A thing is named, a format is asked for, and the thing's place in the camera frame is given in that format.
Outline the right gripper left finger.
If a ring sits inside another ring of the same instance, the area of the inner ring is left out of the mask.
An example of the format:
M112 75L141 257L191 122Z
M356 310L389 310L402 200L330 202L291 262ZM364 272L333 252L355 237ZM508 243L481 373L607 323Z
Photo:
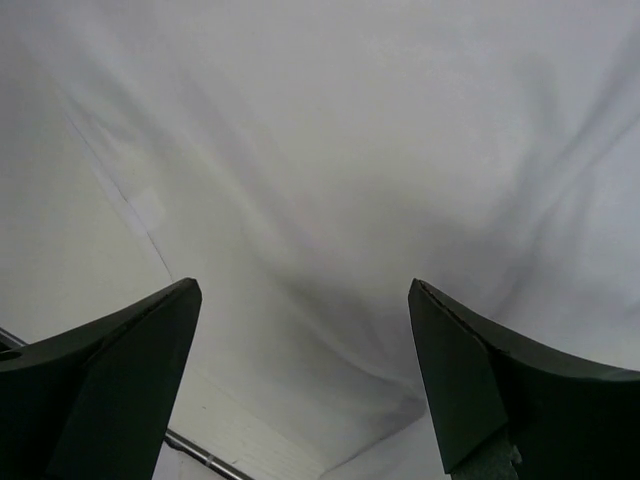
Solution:
M1 352L4 479L149 479L202 294L182 279L120 311Z

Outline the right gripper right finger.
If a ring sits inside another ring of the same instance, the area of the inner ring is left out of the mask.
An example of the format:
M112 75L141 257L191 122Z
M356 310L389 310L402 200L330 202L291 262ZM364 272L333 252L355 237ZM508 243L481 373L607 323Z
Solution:
M411 326L454 479L635 479L639 374L570 355L414 280Z

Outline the white t-shirt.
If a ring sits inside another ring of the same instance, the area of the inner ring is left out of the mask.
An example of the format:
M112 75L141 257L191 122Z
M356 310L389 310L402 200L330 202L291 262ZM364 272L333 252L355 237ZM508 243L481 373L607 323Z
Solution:
M195 278L171 426L256 479L440 479L423 279L639 366L635 1L5 1L1 324Z

